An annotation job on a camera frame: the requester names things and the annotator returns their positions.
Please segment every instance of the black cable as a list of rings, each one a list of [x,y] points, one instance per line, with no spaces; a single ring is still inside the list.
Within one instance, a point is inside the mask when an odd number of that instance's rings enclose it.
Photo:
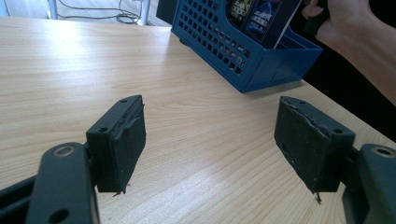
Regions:
[[[131,11],[125,10],[121,8],[121,2],[119,2],[119,8],[114,8],[114,7],[71,7],[67,4],[65,4],[62,0],[59,0],[59,2],[64,5],[65,7],[77,9],[77,10],[117,10],[120,11],[121,14],[118,14],[116,16],[108,16],[108,17],[85,17],[85,16],[63,16],[58,13],[59,17],[65,18],[65,19],[70,19],[70,18],[81,18],[81,19],[93,19],[93,20],[103,20],[103,19],[111,19],[111,18],[116,18],[117,21],[126,23],[126,24],[136,24],[140,18],[141,18],[141,13],[142,13],[142,3],[140,3],[140,11],[139,15],[134,14]]]

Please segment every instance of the human hand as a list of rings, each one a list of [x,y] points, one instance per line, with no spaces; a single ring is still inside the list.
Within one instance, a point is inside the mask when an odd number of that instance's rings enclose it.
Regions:
[[[329,47],[333,47],[342,37],[360,35],[365,21],[373,16],[368,0],[328,0],[327,4],[331,16],[318,29],[317,39]],[[308,19],[322,11],[318,0],[311,0],[303,9],[303,16]]]

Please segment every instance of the basket holes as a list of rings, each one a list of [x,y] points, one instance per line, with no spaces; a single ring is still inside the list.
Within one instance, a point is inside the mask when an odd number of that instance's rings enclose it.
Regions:
[[[245,64],[245,60],[243,58],[241,58],[241,57],[238,57],[236,59],[236,62],[239,63],[240,65],[244,65]]]
[[[239,45],[237,49],[238,49],[239,52],[243,52],[244,51],[244,47],[242,45]]]
[[[245,57],[248,58],[250,56],[250,51],[249,50],[245,51],[244,55],[245,55]]]
[[[237,75],[241,75],[242,69],[236,68],[235,73],[236,73]]]

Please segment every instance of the black object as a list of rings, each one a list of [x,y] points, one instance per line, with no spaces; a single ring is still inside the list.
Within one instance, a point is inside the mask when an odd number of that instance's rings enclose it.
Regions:
[[[318,6],[323,7],[323,11],[316,17],[309,18],[304,27],[304,31],[311,35],[316,35],[321,24],[330,17],[327,0],[318,0]]]
[[[177,2],[177,0],[159,0],[156,16],[169,24],[173,24]]]
[[[99,223],[94,187],[125,192],[146,144],[142,96],[114,104],[88,131],[42,157],[37,176],[0,191],[0,223]]]
[[[307,102],[280,98],[276,144],[306,186],[318,195],[336,192],[342,181],[347,223],[396,223],[396,150],[364,145],[358,151],[354,138]]]

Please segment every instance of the table surface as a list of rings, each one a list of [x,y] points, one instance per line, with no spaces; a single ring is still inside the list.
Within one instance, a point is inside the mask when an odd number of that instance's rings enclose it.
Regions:
[[[281,95],[343,123],[356,148],[396,148],[303,81],[238,92],[169,28],[0,18],[0,189],[136,94],[147,144],[126,194],[98,194],[103,223],[345,222],[344,186],[319,205],[276,146]]]

